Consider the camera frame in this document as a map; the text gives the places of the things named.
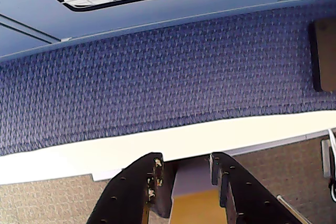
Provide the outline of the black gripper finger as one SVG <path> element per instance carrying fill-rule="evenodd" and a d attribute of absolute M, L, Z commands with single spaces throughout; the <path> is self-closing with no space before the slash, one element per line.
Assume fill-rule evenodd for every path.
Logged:
<path fill-rule="evenodd" d="M 218 187 L 219 205 L 227 223 L 299 223 L 278 199 L 230 155 L 210 155 L 212 185 Z"/>
<path fill-rule="evenodd" d="M 87 223 L 148 223 L 150 211 L 169 219 L 173 185 L 174 164 L 148 153 L 108 182 Z"/>

